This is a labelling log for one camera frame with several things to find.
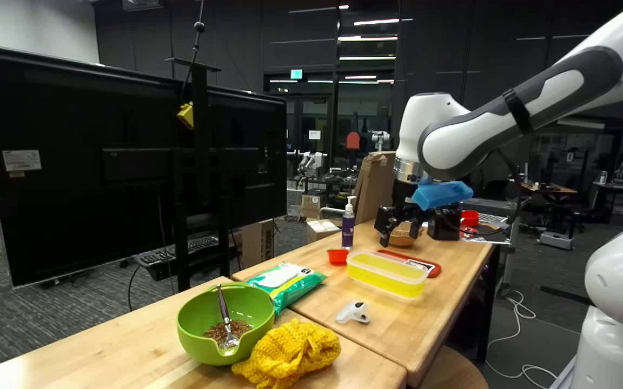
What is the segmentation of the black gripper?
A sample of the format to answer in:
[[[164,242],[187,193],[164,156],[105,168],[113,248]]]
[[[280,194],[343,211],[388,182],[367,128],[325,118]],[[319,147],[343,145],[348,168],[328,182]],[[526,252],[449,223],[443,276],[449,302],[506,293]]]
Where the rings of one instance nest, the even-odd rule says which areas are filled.
[[[388,205],[379,207],[379,214],[374,219],[374,229],[379,232],[379,243],[389,243],[389,234],[401,224],[408,223],[408,235],[418,239],[421,234],[421,223],[427,220],[427,211],[420,210],[410,194],[415,190],[415,183],[394,182],[392,187],[392,201]]]

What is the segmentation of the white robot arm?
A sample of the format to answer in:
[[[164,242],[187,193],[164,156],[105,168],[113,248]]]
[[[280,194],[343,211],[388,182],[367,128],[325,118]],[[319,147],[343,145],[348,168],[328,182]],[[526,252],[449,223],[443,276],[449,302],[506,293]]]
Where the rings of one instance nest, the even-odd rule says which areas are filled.
[[[448,92],[418,92],[403,113],[396,158],[413,161],[420,210],[471,194],[463,178],[503,143],[562,117],[623,102],[623,10],[541,74],[478,108]],[[566,389],[623,389],[623,232],[587,262],[588,309]]]

